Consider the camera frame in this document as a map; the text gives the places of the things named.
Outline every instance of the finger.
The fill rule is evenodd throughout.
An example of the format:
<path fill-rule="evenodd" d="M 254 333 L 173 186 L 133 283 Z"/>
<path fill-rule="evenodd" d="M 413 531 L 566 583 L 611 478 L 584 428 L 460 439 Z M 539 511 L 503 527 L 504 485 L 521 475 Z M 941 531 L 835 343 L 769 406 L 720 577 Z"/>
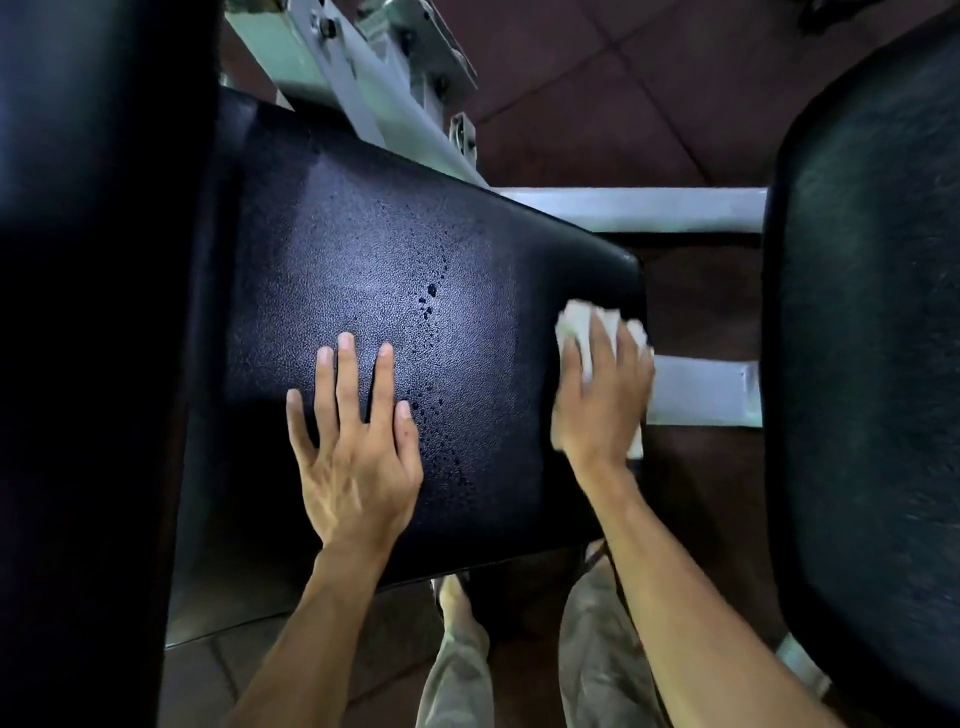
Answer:
<path fill-rule="evenodd" d="M 340 436 L 360 428 L 360 400 L 357 397 L 357 352 L 353 334 L 344 331 L 337 337 L 337 410 Z"/>
<path fill-rule="evenodd" d="M 337 401 L 333 387 L 333 349 L 320 347 L 317 350 L 317 372 L 314 376 L 313 414 L 320 431 L 320 452 L 326 456 L 337 444 L 340 427 L 337 425 Z"/>
<path fill-rule="evenodd" d="M 580 397 L 584 381 L 584 366 L 580 361 L 580 345 L 575 336 L 564 339 L 564 349 L 560 355 L 560 387 L 557 390 L 557 403 L 576 401 Z"/>
<path fill-rule="evenodd" d="M 370 427 L 390 432 L 394 421 L 394 347 L 389 342 L 380 345 L 373 365 L 373 404 L 370 408 Z"/>
<path fill-rule="evenodd" d="M 636 366 L 636 339 L 627 325 L 620 319 L 616 325 L 616 366 L 626 372 L 632 372 Z"/>
<path fill-rule="evenodd" d="M 419 488 L 423 482 L 423 462 L 420 460 L 420 433 L 410 413 L 410 402 L 399 401 L 394 414 L 394 437 L 396 456 L 410 478 L 410 483 Z"/>
<path fill-rule="evenodd" d="M 293 448 L 297 465 L 303 470 L 313 465 L 317 459 L 317 449 L 310 442 L 306 431 L 306 417 L 303 415 L 303 396 L 299 389 L 287 390 L 287 435 Z"/>
<path fill-rule="evenodd" d="M 654 391 L 654 378 L 657 376 L 657 367 L 654 364 L 654 350 L 643 347 L 636 361 L 636 376 L 640 395 L 643 397 L 643 412 L 646 414 L 650 405 L 650 396 Z"/>
<path fill-rule="evenodd" d="M 590 314 L 590 356 L 593 359 L 593 378 L 611 374 L 616 369 L 610 336 L 596 311 Z"/>

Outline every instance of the right hand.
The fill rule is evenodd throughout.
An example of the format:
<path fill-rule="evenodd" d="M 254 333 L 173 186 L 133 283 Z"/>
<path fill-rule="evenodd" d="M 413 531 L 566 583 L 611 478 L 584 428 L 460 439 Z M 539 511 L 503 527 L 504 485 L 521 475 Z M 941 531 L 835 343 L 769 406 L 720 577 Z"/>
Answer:
<path fill-rule="evenodd" d="M 593 380 L 583 383 L 580 347 L 564 342 L 560 388 L 553 407 L 550 440 L 566 454 L 581 484 L 596 468 L 622 468 L 634 433 L 646 414 L 654 383 L 654 357 L 639 351 L 621 321 L 616 330 L 617 356 L 600 317 L 590 316 Z"/>

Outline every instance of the leg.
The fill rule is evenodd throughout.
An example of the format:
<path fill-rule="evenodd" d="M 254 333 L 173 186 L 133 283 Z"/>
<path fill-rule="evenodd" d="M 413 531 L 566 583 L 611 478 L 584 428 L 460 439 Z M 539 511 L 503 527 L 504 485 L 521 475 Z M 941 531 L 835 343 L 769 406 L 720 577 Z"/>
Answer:
<path fill-rule="evenodd" d="M 455 575 L 444 578 L 440 606 L 444 640 L 423 686 L 417 728 L 493 728 L 490 638 Z"/>
<path fill-rule="evenodd" d="M 569 728 L 666 724 L 650 665 L 616 594 L 607 556 L 580 577 L 566 601 L 560 625 L 560 693 Z"/>

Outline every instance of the left hand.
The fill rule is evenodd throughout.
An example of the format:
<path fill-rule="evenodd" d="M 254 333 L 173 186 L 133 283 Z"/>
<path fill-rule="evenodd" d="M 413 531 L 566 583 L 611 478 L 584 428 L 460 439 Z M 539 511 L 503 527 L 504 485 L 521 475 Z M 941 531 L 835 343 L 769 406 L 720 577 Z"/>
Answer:
<path fill-rule="evenodd" d="M 390 344 L 380 347 L 374 365 L 369 424 L 360 419 L 357 379 L 353 335 L 345 332 L 338 338 L 336 376 L 333 350 L 317 352 L 313 408 L 320 447 L 307 434 L 296 389 L 287 392 L 287 429 L 300 466 L 303 504 L 324 547 L 348 543 L 386 558 L 413 516 L 423 482 L 419 434 L 410 404 L 394 407 Z"/>

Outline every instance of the forearm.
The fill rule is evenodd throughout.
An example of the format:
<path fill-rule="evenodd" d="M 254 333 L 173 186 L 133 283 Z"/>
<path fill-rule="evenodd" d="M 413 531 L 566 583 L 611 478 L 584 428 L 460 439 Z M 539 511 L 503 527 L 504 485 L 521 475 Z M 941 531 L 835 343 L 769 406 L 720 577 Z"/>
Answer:
<path fill-rule="evenodd" d="M 717 593 L 626 468 L 582 482 L 674 725 L 840 725 Z"/>
<path fill-rule="evenodd" d="M 321 551 L 300 605 L 230 716 L 230 726 L 336 726 L 360 628 L 386 559 Z"/>

